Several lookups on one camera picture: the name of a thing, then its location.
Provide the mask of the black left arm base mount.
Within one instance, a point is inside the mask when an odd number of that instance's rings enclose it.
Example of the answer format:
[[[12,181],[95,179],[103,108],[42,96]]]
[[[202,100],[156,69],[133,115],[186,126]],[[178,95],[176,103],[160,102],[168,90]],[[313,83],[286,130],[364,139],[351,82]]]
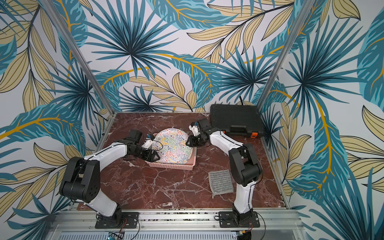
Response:
[[[96,229],[135,229],[138,225],[139,212],[122,212],[112,217],[96,215]]]

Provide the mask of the aluminium corner post left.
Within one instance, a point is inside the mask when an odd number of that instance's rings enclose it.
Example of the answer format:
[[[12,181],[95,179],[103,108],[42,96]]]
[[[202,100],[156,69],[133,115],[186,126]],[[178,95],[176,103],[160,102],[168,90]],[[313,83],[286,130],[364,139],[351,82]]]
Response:
[[[47,11],[47,14],[51,19],[51,21],[57,27],[57,30],[60,33],[60,35],[66,41],[66,44],[68,45],[69,50],[73,53],[73,56],[77,60],[77,63],[80,65],[84,74],[90,81],[91,85],[94,87],[94,90],[98,94],[102,104],[110,113],[110,115],[114,115],[115,114],[114,109],[111,107],[109,100],[106,98],[103,90],[101,89],[98,81],[96,80],[95,75],[90,69],[86,59],[82,55],[80,48],[78,47],[75,39],[73,38],[72,34],[68,30],[68,27],[65,26],[65,21],[63,20],[59,11],[55,7],[54,2],[48,1],[48,0],[42,0],[41,4],[44,7],[44,9]]]

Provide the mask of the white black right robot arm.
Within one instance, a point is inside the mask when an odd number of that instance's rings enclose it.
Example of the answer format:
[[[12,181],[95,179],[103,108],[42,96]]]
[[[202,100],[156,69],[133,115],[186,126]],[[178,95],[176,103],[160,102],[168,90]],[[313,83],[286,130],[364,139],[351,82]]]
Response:
[[[189,130],[192,135],[188,137],[187,146],[203,147],[209,143],[229,156],[231,174],[237,183],[234,212],[241,217],[250,215],[253,211],[253,192],[260,175],[263,174],[253,145],[230,138],[224,131],[212,127],[208,119],[191,123]]]

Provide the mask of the colourful squiggle pattern plate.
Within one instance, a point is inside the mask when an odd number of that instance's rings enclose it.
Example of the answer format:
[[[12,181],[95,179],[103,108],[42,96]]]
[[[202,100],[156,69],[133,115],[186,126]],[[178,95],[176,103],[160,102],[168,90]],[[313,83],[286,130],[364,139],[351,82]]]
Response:
[[[170,165],[186,164],[193,153],[193,148],[186,146],[188,134],[176,128],[160,131],[154,139],[152,149],[157,151],[160,160],[156,163]]]

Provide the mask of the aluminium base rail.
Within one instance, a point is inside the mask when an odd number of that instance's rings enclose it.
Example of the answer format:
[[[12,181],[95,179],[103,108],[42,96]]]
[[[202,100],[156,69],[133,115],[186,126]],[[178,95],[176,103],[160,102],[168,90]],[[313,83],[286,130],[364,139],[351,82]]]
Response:
[[[296,210],[256,209],[254,223],[243,227],[224,224],[225,209],[139,210],[125,229],[96,229],[90,211],[58,214],[47,240],[307,240]]]

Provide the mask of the black plastic tool case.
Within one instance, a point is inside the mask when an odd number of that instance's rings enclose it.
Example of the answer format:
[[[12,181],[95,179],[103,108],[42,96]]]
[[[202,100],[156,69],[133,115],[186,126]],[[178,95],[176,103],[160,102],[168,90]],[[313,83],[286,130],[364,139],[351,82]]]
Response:
[[[262,138],[265,129],[256,106],[213,104],[210,107],[211,125],[227,135]]]

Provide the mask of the aluminium corner post right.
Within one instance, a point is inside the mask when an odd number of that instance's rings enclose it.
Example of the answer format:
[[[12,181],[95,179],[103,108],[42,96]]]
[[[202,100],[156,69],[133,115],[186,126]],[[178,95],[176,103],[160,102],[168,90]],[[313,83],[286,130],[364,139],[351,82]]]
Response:
[[[299,35],[299,33],[301,31],[301,27],[305,23],[305,20],[306,20],[308,14],[310,13],[310,10],[311,10],[314,2],[315,1],[304,1],[303,2],[302,8],[301,8],[300,12],[298,13],[297,18],[295,19],[295,21],[293,23],[293,28],[292,28],[290,34],[287,36],[286,42],[282,47],[282,50],[279,54],[279,57],[277,58],[277,61],[274,65],[274,68],[271,71],[271,74],[270,74],[270,76],[269,76],[269,78],[265,84],[264,90],[263,90],[263,92],[262,92],[262,94],[258,100],[257,108],[258,108],[259,112],[262,111],[264,102],[268,98],[268,94],[269,94],[269,92],[270,92],[270,90],[274,84],[274,81],[278,75],[278,72],[279,72],[285,58],[289,54],[297,36]]]

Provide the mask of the grey microfibre cloth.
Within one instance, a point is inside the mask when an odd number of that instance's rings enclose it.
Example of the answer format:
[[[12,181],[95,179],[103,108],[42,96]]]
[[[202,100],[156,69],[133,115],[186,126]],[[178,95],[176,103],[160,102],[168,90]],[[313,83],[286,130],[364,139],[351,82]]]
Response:
[[[229,170],[209,172],[209,184],[212,198],[217,195],[231,194],[234,192],[232,176]]]

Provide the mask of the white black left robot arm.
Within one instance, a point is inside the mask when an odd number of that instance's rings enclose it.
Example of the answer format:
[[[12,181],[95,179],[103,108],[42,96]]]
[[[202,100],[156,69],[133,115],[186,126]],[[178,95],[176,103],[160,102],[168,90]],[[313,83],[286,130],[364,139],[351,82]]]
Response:
[[[85,157],[73,157],[67,164],[59,193],[76,203],[83,203],[98,215],[111,218],[118,214],[118,204],[101,190],[101,171],[120,158],[133,156],[147,162],[160,160],[152,149],[154,135],[148,134],[140,144],[142,132],[130,130],[129,135],[104,149]]]

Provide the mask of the aluminium corner post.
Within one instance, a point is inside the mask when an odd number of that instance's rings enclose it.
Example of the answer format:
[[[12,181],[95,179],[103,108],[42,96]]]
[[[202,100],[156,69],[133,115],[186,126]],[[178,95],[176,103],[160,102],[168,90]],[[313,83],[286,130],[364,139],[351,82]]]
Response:
[[[110,113],[110,115],[114,115],[115,114],[114,109],[111,107],[109,100],[106,98],[103,90],[101,89],[98,81],[96,80],[95,75],[90,69],[86,59],[82,55],[80,48],[78,47],[75,39],[73,38],[72,34],[68,30],[68,27],[65,26],[65,21],[63,20],[59,11],[55,7],[54,2],[48,1],[48,0],[42,0],[41,4],[44,7],[44,9],[47,11],[47,14],[51,19],[51,21],[57,27],[57,30],[60,33],[60,35],[66,41],[66,44],[68,45],[69,50],[73,53],[73,56],[77,60],[77,63],[80,65],[84,74],[90,81],[91,85],[94,87],[94,90],[98,94],[102,104]]]
[[[274,81],[278,75],[278,72],[279,72],[285,58],[289,54],[297,36],[299,35],[299,33],[301,31],[301,27],[305,23],[305,20],[306,20],[308,14],[310,13],[310,10],[311,10],[314,2],[315,1],[304,1],[303,2],[302,8],[301,8],[300,12],[298,13],[297,18],[295,19],[295,21],[293,23],[293,28],[292,28],[290,34],[287,36],[286,42],[282,47],[282,50],[279,54],[279,57],[277,58],[277,61],[274,65],[274,68],[271,71],[271,74],[270,74],[270,76],[269,76],[269,78],[265,84],[264,90],[263,90],[263,92],[262,92],[262,94],[258,100],[257,108],[258,108],[259,112],[262,111],[264,102],[268,98],[268,94],[269,94],[269,92],[270,92],[270,90],[274,84]]]

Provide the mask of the pink perforated plastic basket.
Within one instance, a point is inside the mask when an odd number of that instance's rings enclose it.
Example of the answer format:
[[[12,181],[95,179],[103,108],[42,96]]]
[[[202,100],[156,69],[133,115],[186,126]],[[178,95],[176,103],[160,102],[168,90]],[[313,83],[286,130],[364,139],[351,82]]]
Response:
[[[188,147],[188,135],[182,130],[168,128],[147,137],[144,148],[154,150],[160,159],[147,161],[150,167],[176,170],[193,170],[196,164],[197,148]]]

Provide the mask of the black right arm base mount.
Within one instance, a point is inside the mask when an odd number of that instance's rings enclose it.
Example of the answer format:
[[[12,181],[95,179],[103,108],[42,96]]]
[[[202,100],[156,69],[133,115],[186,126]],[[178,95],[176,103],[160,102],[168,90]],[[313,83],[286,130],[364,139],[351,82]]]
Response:
[[[219,212],[214,217],[219,222],[220,228],[259,228],[260,221],[256,212],[250,211],[245,214],[237,212]]]

